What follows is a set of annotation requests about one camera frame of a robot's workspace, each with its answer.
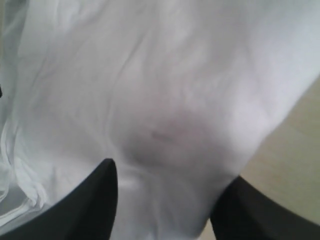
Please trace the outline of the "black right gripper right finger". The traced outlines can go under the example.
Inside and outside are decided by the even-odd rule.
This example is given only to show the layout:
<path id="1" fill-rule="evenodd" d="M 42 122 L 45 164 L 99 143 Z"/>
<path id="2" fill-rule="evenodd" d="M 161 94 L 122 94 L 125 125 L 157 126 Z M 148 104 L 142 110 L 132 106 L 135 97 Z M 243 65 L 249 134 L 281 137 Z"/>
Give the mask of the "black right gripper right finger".
<path id="1" fill-rule="evenodd" d="M 214 206 L 218 240 L 319 240 L 320 226 L 280 206 L 237 177 Z"/>

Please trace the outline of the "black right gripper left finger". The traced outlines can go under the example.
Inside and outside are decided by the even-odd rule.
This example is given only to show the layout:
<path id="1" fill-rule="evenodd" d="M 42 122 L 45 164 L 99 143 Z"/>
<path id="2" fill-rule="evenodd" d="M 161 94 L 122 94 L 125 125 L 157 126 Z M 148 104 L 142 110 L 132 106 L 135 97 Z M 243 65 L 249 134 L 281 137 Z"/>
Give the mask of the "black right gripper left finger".
<path id="1" fill-rule="evenodd" d="M 2 240 L 108 240 L 118 203 L 112 159 L 103 160 L 69 195 L 34 219 L 1 235 Z"/>

